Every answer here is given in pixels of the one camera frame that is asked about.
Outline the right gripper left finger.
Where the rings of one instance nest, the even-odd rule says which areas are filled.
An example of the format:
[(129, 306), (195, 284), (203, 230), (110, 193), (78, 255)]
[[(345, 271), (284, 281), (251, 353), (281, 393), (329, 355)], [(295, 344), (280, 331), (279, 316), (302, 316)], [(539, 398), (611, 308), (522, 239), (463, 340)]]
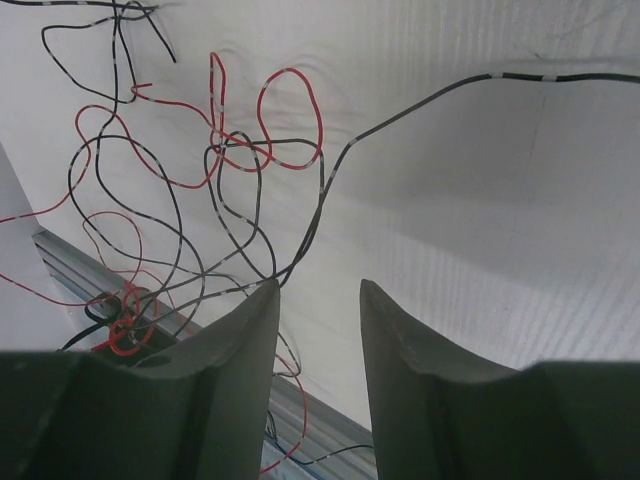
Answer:
[(5, 479), (256, 479), (263, 427), (241, 421), (224, 442), (220, 373), (178, 373), (148, 356), (131, 367), (96, 354), (1, 357)]

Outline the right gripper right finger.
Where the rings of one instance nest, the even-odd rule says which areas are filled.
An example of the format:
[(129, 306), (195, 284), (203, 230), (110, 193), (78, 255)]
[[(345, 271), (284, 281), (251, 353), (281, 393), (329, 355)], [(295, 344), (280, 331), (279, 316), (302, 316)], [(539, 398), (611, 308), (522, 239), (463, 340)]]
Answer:
[(360, 325), (382, 479), (635, 479), (639, 366), (476, 355), (360, 286)]

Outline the red orange wire ball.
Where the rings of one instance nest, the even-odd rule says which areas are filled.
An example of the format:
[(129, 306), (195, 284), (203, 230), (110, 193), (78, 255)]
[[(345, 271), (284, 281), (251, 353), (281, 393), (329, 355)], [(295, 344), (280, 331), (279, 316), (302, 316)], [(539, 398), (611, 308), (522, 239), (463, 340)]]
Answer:
[[(103, 101), (97, 108), (107, 116), (104, 124), (93, 136), (88, 137), (81, 129), (81, 118), (76, 116), (74, 127), (81, 143), (71, 159), (65, 177), (66, 187), (63, 196), (40, 210), (14, 210), (11, 214), (2, 216), (1, 221), (9, 225), (21, 221), (37, 223), (40, 217), (70, 204), (81, 216), (82, 227), (96, 247), (107, 245), (117, 254), (129, 257), (129, 252), (115, 246), (110, 237), (100, 230), (95, 221), (100, 217), (100, 212), (87, 213), (78, 202), (79, 185), (84, 178), (94, 176), (101, 192), (116, 205), (114, 215), (130, 224), (136, 223), (139, 219), (152, 222), (175, 236), (176, 253), (171, 261), (146, 257), (142, 251), (132, 255), (131, 259), (136, 264), (135, 269), (130, 272), (132, 279), (120, 286), (117, 292), (104, 292), (83, 306), (87, 312), (104, 310), (108, 312), (108, 317), (95, 321), (92, 327), (86, 328), (69, 342), (75, 345), (94, 331), (108, 326), (113, 332), (105, 343), (96, 346), (96, 351), (127, 362), (156, 352), (162, 343), (174, 343), (196, 332), (197, 326), (193, 321), (195, 315), (202, 303), (215, 296), (206, 290), (208, 279), (221, 278), (230, 282), (230, 287), (225, 291), (228, 295), (241, 293), (248, 296), (254, 289), (254, 284), (240, 282), (222, 272), (219, 263), (211, 266), (204, 264), (199, 251), (186, 235), (179, 194), (182, 191), (207, 188), (214, 212), (221, 213), (225, 205), (212, 180), (226, 162), (223, 154), (231, 147), (240, 146), (250, 148), (255, 157), (260, 157), (265, 153), (266, 145), (254, 142), (250, 138), (241, 142), (236, 139), (226, 140), (221, 146), (209, 144), (204, 151), (204, 177), (200, 182), (188, 185), (172, 179), (157, 156), (131, 136), (119, 114), (122, 106), (139, 99), (139, 91), (143, 87), (137, 81), (123, 25), (126, 22), (151, 22), (153, 13), (159, 7), (145, 1), (98, 1), (95, 5), (98, 8), (110, 9), (110, 14), (85, 23), (82, 27), (89, 30), (108, 24), (112, 29), (110, 58), (113, 91), (106, 93), (81, 82), (75, 85), (102, 98)], [(101, 174), (102, 149), (109, 139), (129, 145), (139, 162), (157, 178), (160, 187), (169, 195), (169, 207), (175, 217), (173, 222), (160, 213), (148, 213), (132, 207), (117, 197), (104, 182)], [(159, 279), (156, 289), (148, 290), (136, 286), (133, 280), (144, 274), (143, 267), (146, 264), (164, 266), (168, 270), (167, 275)], [(299, 441), (294, 442), (290, 436), (278, 431), (278, 421), (292, 419), (291, 412), (284, 408), (282, 401), (291, 395), (293, 388), (301, 388), (302, 366), (292, 350), (278, 355), (276, 360), (282, 368), (273, 374), (276, 381), (276, 398), (266, 413), (264, 437), (267, 459), (261, 468), (262, 474), (281, 479), (285, 470), (297, 469), (313, 479), (375, 478), (375, 455), (370, 434), (307, 393), (303, 393), (300, 400), (302, 415), (299, 419)]]

